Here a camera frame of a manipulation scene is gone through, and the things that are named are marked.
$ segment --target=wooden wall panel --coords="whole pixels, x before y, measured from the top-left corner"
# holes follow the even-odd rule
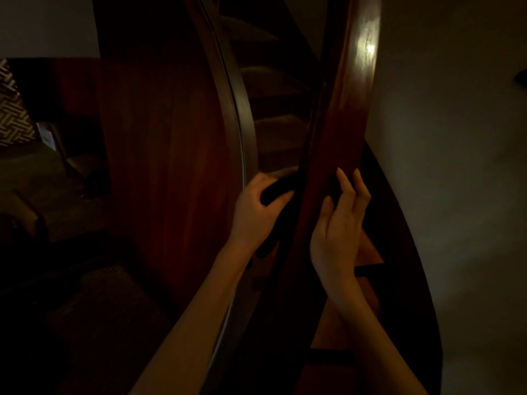
[[[122,233],[182,311],[230,224],[230,156],[214,80],[181,0],[93,1]]]

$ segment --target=hand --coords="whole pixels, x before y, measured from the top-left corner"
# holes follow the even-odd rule
[[[328,297],[337,304],[350,290],[359,289],[355,279],[355,259],[366,207],[371,196],[360,172],[353,172],[353,189],[344,172],[337,169],[342,195],[333,211],[330,196],[324,199],[318,223],[311,237],[311,260]]]
[[[229,242],[241,246],[250,256],[271,233],[278,215],[293,198],[293,191],[289,191],[269,206],[260,203],[262,191],[277,180],[275,176],[258,173],[236,201]]]

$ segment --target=person's right hand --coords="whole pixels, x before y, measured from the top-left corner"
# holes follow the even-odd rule
[[[371,196],[360,172],[353,172],[355,190],[339,168],[337,178],[342,194],[336,210],[326,196],[311,237],[311,260],[328,297],[339,304],[350,291],[359,288],[355,279],[355,259],[366,207]]]

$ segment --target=wooden stair tread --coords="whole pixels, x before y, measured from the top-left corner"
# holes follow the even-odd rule
[[[295,115],[278,116],[254,122],[256,144],[261,154],[301,149],[308,126]]]
[[[248,24],[241,19],[222,16],[220,20],[223,31],[231,41],[256,41],[264,43],[278,40],[278,37],[271,33]]]
[[[276,97],[309,92],[309,88],[284,72],[267,66],[241,69],[249,98]]]

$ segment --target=floor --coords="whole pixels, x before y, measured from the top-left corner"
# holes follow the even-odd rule
[[[124,268],[131,254],[107,246],[105,200],[82,198],[82,184],[38,142],[0,149],[0,191],[12,188],[43,214],[65,263],[0,294],[2,392],[129,393],[173,321]]]

